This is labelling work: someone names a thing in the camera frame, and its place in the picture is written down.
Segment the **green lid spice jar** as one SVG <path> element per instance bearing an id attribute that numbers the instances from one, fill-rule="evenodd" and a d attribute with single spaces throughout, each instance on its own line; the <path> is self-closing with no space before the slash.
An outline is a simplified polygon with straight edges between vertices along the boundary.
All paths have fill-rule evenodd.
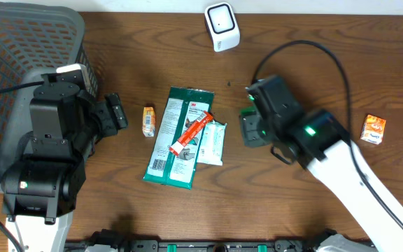
<path id="1" fill-rule="evenodd" d="M 240 111 L 240 115 L 243 116 L 243 117 L 255 115 L 256 113 L 257 112 L 256 112 L 254 106 L 249 106 L 249 107 L 243 108 Z"/>

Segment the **orange small box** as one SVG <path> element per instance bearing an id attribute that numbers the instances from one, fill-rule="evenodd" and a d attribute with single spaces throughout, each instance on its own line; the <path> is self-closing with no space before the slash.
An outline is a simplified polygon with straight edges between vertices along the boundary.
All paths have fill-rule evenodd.
<path id="1" fill-rule="evenodd" d="M 144 107 L 143 108 L 143 124 L 142 124 L 142 132 L 145 137 L 154 137 L 155 135 L 155 110 L 153 107 Z"/>
<path id="2" fill-rule="evenodd" d="M 369 114 L 365 118 L 360 139 L 379 145 L 383 141 L 385 127 L 386 120 Z"/>

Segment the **white teal wipes packet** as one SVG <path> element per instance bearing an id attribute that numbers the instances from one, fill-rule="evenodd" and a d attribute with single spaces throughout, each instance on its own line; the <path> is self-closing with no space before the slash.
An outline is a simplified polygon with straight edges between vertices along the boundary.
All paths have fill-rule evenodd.
<path id="1" fill-rule="evenodd" d="M 222 166 L 222 152 L 227 123 L 209 122 L 201 138 L 197 162 L 207 165 Z"/>

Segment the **red white sachet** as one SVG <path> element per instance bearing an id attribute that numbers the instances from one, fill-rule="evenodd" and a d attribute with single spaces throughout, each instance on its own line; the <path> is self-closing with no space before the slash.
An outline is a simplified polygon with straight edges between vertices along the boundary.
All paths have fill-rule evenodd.
<path id="1" fill-rule="evenodd" d="M 186 147 L 212 120 L 213 116 L 209 112 L 203 111 L 202 114 L 194 120 L 191 126 L 189 126 L 188 129 L 178 138 L 178 140 L 169 147 L 169 151 L 175 156 L 178 156 L 184 147 Z"/>

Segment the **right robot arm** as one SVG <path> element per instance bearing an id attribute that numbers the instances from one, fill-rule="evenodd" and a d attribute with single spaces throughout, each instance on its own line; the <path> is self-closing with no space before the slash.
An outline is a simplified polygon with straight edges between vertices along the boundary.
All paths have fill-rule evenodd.
<path id="1" fill-rule="evenodd" d="M 247 147 L 269 145 L 281 162 L 299 163 L 340 200 L 377 251 L 403 251 L 403 206 L 331 113 L 246 108 L 239 120 Z"/>

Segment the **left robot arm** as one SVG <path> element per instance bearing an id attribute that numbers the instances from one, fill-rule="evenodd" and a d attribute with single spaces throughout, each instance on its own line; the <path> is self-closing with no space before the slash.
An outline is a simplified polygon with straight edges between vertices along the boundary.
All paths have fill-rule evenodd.
<path id="1" fill-rule="evenodd" d="M 116 93 L 97 101 L 82 85 L 44 83 L 29 103 L 31 131 L 3 173 L 11 251 L 63 251 L 95 145 L 128 126 Z"/>

